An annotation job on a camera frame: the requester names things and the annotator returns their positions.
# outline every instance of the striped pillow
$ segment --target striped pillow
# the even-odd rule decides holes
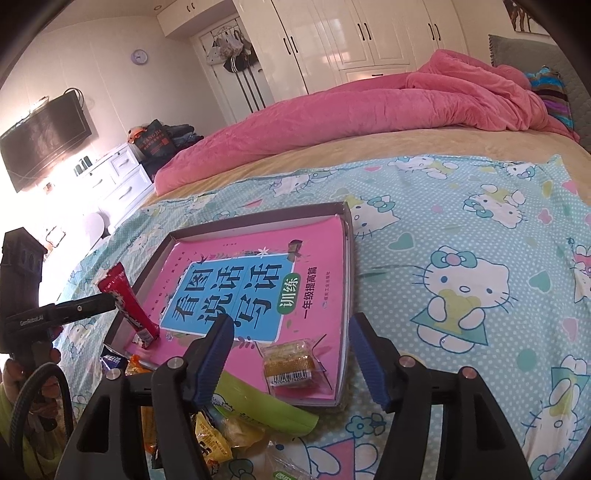
[[[570,114],[569,98],[560,73],[544,66],[538,73],[525,75],[530,80],[531,89],[546,105],[548,114],[560,120],[572,131],[573,117]]]

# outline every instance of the beige bedspread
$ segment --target beige bedspread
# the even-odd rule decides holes
[[[552,155],[560,154],[578,186],[579,195],[591,205],[591,155],[572,140],[531,130],[485,132],[462,127],[373,134],[292,150],[196,181],[161,197],[153,196],[146,205],[216,190],[237,180],[287,173],[299,168],[331,167],[358,160],[419,154],[482,155],[493,160],[534,163],[544,163]]]

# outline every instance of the hello kitty bedsheet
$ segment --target hello kitty bedsheet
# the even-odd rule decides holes
[[[96,293],[96,280],[117,261],[135,281],[169,231],[331,201],[346,201],[353,216],[355,309],[428,367],[474,366],[523,445],[532,477],[555,478],[591,421],[591,208],[559,156],[546,164],[387,158],[165,200],[137,212],[83,260],[61,299]],[[57,342],[77,413],[100,381],[101,341],[113,317],[70,325]],[[303,439],[276,438],[315,478],[371,480],[386,442],[392,416],[372,402],[355,361],[348,376],[342,413],[321,416]],[[436,471],[441,410],[432,418],[424,478]],[[262,480],[262,466],[252,453],[219,475]]]

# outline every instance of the red tube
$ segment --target red tube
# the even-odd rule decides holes
[[[101,292],[114,296],[117,308],[138,334],[141,346],[148,348],[159,337],[160,326],[153,323],[145,314],[129,285],[121,262],[107,272],[105,278],[98,283],[98,287]]]

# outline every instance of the wall-mounted tv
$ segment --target wall-mounted tv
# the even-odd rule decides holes
[[[0,137],[0,155],[17,192],[46,176],[91,134],[75,90],[34,111]]]

